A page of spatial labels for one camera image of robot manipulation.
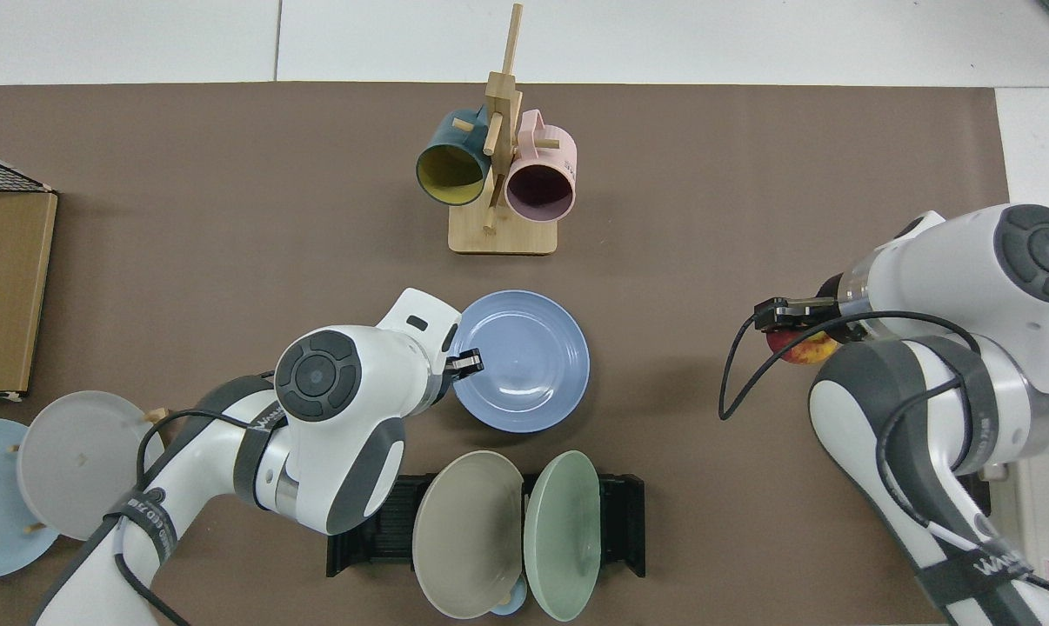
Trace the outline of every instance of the sage green plate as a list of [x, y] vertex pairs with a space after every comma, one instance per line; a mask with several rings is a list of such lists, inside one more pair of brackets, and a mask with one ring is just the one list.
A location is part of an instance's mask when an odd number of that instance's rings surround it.
[[601, 489], [582, 452], [556, 456], [524, 514], [524, 574], [532, 596], [559, 622], [583, 612], [601, 569]]

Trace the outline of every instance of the white plate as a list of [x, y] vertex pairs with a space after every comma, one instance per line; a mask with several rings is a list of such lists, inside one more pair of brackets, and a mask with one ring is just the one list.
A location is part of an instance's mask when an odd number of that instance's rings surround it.
[[[138, 444], [150, 423], [130, 402], [77, 391], [41, 410], [18, 453], [18, 487], [34, 515], [62, 535], [86, 540], [103, 515], [134, 487]], [[146, 468], [164, 452], [146, 448]]]
[[496, 452], [458, 456], [416, 512], [412, 565], [428, 602], [453, 619], [488, 613], [521, 575], [521, 478]]

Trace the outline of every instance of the red apple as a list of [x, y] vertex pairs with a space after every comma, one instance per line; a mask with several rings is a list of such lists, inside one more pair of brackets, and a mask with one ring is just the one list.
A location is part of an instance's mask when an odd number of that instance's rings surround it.
[[[772, 352], [777, 352], [779, 348], [788, 345], [792, 340], [800, 336], [802, 331], [794, 331], [794, 329], [783, 328], [778, 331], [770, 331], [764, 333], [765, 339], [768, 341], [768, 348], [771, 348]], [[834, 353], [835, 349], [838, 349], [838, 342], [834, 341], [827, 333], [815, 333], [815, 336], [808, 337], [807, 340], [802, 341], [802, 344], [798, 344], [795, 348], [791, 348], [790, 351], [785, 353], [780, 359], [787, 361], [789, 364], [795, 365], [811, 365], [811, 364], [821, 364], [822, 361], [830, 359], [831, 353]]]

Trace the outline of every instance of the brown table mat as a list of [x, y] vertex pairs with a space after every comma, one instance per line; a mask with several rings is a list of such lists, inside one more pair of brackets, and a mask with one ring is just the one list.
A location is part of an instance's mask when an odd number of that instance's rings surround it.
[[[563, 424], [506, 435], [453, 396], [409, 420], [402, 471], [490, 448], [521, 471], [569, 449], [647, 483], [648, 577], [606, 567], [577, 623], [938, 623], [895, 543], [816, 442], [814, 368], [774, 368], [715, 417], [751, 305], [811, 296], [922, 211], [1006, 201], [986, 89], [521, 87], [579, 147], [551, 257], [458, 257], [415, 155], [479, 84], [0, 87], [0, 158], [62, 191], [28, 423], [104, 389], [186, 408], [290, 341], [374, 324], [405, 286], [465, 308], [537, 290], [575, 316], [592, 380]], [[764, 360], [751, 338], [738, 376]], [[405, 566], [325, 578], [325, 539], [233, 498], [155, 590], [198, 625], [448, 624]], [[22, 624], [74, 549], [0, 578]], [[549, 624], [535, 602], [514, 624]], [[500, 623], [478, 619], [476, 624]]]

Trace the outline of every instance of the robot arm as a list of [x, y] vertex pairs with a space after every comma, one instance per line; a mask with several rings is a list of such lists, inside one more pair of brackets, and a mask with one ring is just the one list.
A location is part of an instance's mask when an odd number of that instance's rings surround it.
[[[812, 424], [951, 623], [1049, 624], [1049, 596], [955, 478], [1049, 451], [1049, 209], [927, 214], [828, 285], [833, 317], [912, 310], [978, 338], [975, 353], [938, 326], [859, 322], [848, 336], [893, 341], [843, 346], [822, 366]], [[917, 521], [882, 481], [879, 435], [904, 402], [955, 380], [957, 389], [907, 407], [885, 449], [895, 495]]]
[[214, 496], [237, 494], [328, 535], [373, 515], [400, 471], [402, 417], [481, 369], [476, 351], [448, 355], [458, 321], [451, 306], [405, 289], [378, 326], [327, 326], [293, 342], [273, 384], [242, 376], [214, 389], [197, 408], [227, 423], [188, 420], [148, 484], [120, 502], [126, 517], [106, 519], [84, 543], [35, 623], [155, 625], [115, 554], [149, 587]]

